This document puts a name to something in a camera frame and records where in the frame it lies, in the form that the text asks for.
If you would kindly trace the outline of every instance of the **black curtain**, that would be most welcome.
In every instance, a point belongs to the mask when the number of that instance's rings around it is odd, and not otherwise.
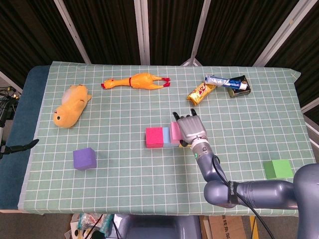
[[[267,66],[300,71],[295,82],[300,106],[319,97],[319,2],[308,12]]]
[[[140,65],[133,0],[64,0],[94,64]]]
[[[193,48],[203,0],[148,0],[151,65],[181,65]]]
[[[316,106],[311,110],[305,112],[305,116],[310,118],[316,124],[319,124],[319,106]]]
[[[83,62],[53,0],[0,1],[0,71],[23,87],[29,70]]]
[[[197,60],[209,66],[252,66],[297,0],[212,0]]]

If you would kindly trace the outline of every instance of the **white metal pole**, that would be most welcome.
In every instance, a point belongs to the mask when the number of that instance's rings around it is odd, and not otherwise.
[[[201,14],[197,26],[197,31],[196,31],[196,36],[193,44],[193,49],[191,51],[191,56],[190,56],[190,65],[194,64],[194,60],[198,51],[199,43],[201,40],[201,36],[203,34],[209,6],[210,6],[211,0],[204,0],[203,8],[201,9]]]
[[[300,0],[296,4],[253,66],[264,67],[270,61],[316,2],[317,0]]]
[[[194,66],[203,66],[196,58],[194,58],[193,64]]]
[[[13,82],[8,76],[6,76],[2,71],[0,71],[0,79],[6,81],[9,85],[15,88],[20,94],[22,93],[21,87],[19,87],[15,82]]]
[[[149,13],[147,0],[134,0],[141,65],[150,65]]]
[[[74,24],[73,24],[72,18],[70,16],[65,4],[64,4],[64,1],[63,0],[54,0],[54,3],[61,14],[61,17],[63,18],[64,23],[65,23],[66,27],[68,28],[68,30],[69,30],[69,32],[70,32],[70,34],[75,42],[75,45],[79,49],[79,52],[80,52],[84,62],[86,64],[91,64],[91,60],[90,60],[88,54],[86,53],[84,45],[80,39],[80,36],[79,36]]]
[[[311,110],[312,108],[316,107],[319,105],[319,97],[310,103],[306,104],[304,107],[301,108],[301,112],[304,114],[305,112]]]

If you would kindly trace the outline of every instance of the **wire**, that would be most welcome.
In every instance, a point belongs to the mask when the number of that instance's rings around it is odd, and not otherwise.
[[[112,222],[113,222],[113,226],[114,226],[114,229],[115,229],[115,232],[116,232],[116,237],[118,238],[118,239],[120,239],[119,238],[119,230],[118,230],[118,227],[116,226],[116,224],[115,224],[115,222],[114,222],[114,219],[112,218]]]
[[[218,161],[220,161],[219,158],[218,158],[216,155],[213,156],[213,158],[212,158],[212,164],[213,164],[213,166],[214,166],[214,169],[215,169],[216,173],[218,174],[218,176],[220,177],[220,179],[223,181],[223,183],[224,183],[227,187],[229,187],[229,183],[221,176],[220,172],[219,172],[218,169],[216,168],[216,165],[215,165],[215,162],[214,162],[214,158],[215,158],[215,157],[218,159]],[[270,229],[268,228],[268,226],[266,225],[266,223],[264,222],[264,220],[263,220],[263,219],[260,217],[260,215],[255,211],[255,209],[253,208],[253,206],[251,206],[251,205],[246,201],[246,199],[244,199],[244,197],[241,196],[239,193],[237,193],[237,197],[238,197],[241,201],[243,201],[243,202],[247,205],[247,207],[256,215],[256,217],[259,219],[259,221],[261,222],[261,224],[264,226],[264,228],[265,228],[266,231],[268,232],[268,234],[269,234],[269,236],[271,237],[271,239],[275,239],[274,235],[272,234],[272,232],[270,231]]]
[[[253,223],[253,228],[251,229],[251,237],[250,237],[250,239],[253,239],[253,236],[254,236],[255,223],[256,223],[256,217],[254,218],[254,223]]]
[[[97,223],[99,223],[99,221],[101,220],[102,217],[103,217],[103,214],[101,214],[100,218],[96,221],[96,223],[94,224],[94,226],[91,228],[91,230],[89,231],[89,233],[86,235],[86,237],[84,239],[88,238],[89,234],[91,234],[91,232],[93,231],[93,229],[95,228]]]

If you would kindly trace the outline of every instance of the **foam block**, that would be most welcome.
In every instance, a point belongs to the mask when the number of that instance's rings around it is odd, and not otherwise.
[[[96,168],[95,151],[91,148],[73,151],[73,166],[78,170]]]
[[[292,178],[290,162],[287,159],[271,160],[264,162],[264,169],[267,179]]]
[[[170,143],[179,145],[179,141],[182,139],[181,133],[177,122],[170,123],[169,127]]]
[[[146,128],[146,147],[162,148],[163,147],[163,129],[162,127]]]
[[[177,147],[178,146],[178,144],[174,144],[174,143],[170,142],[169,127],[163,127],[163,140],[164,140],[163,147]]]

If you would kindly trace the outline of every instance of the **chocolate bar wrapper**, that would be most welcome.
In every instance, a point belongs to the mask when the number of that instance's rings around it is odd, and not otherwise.
[[[196,106],[215,88],[215,85],[207,85],[205,82],[203,82],[187,96],[187,99],[192,101]]]

